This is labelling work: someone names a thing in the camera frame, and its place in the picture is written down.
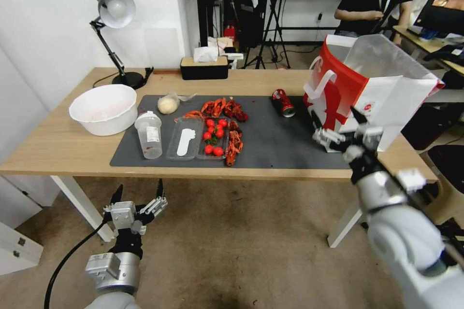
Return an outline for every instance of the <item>plastic bowl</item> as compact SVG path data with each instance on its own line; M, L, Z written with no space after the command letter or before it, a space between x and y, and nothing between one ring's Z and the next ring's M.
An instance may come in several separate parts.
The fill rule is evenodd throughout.
M126 85L103 85L74 99L69 116L94 135L113 135L135 122L136 100L137 93Z

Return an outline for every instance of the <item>cooked crayfish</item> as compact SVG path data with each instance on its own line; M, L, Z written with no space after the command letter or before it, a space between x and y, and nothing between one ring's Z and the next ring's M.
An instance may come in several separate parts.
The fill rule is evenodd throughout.
M226 165L231 167L235 164L235 157L243 149L242 131L237 122L231 121L229 123L229 145L226 150Z
M236 103L234 100L230 100L226 107L224 108L224 114L227 117L235 117L239 122L245 122L248 119L248 115L243 112L242 106L239 103Z
M185 118L201 118L204 119L203 114L200 111L190 111L184 115Z
M203 107L202 112L213 118L218 118L221 115L222 110L226 107L226 99L218 99L216 101L207 101Z

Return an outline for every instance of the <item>shopping bag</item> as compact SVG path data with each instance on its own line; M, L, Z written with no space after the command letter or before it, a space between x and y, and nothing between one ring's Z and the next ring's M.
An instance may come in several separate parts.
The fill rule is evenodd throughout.
M310 67L304 102L323 127L356 130L350 107L384 127L385 151L423 101L443 83L383 35L328 35Z

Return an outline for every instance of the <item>plastic tray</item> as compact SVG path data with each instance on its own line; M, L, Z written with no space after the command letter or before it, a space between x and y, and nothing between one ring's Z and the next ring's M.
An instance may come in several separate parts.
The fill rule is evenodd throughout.
M180 137L182 130L190 128L195 131L195 138L190 140L188 144L187 153L184 156L177 155L177 148L179 147ZM184 118L180 117L174 126L173 135L169 142L168 151L166 152L166 159L177 161L188 161L195 158L198 153L198 146L203 135L203 121L199 118Z
M219 118L211 118L214 123L218 124L219 120L224 119L227 121L227 124L229 124L230 119L227 117L219 117ZM198 159L207 159L207 160L224 160L226 158L226 150L227 146L229 145L229 128L224 128L224 136L217 141L217 144L214 145L213 147L220 147L224 151L224 155L222 156L215 156L214 154L206 154L204 152L204 148L206 147L206 142L203 140L203 133L205 133L208 129L208 126L206 125L206 121L208 120L205 119L203 122L203 132L202 132L202 139L200 141L200 145L198 147L198 154L197 158Z

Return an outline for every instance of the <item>soda can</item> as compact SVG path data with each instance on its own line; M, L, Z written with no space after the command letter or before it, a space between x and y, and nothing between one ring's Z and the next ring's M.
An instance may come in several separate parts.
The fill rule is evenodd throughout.
M283 89L276 90L272 95L272 103L275 106L276 110L282 114L284 117L292 117L295 115L295 107L285 94Z

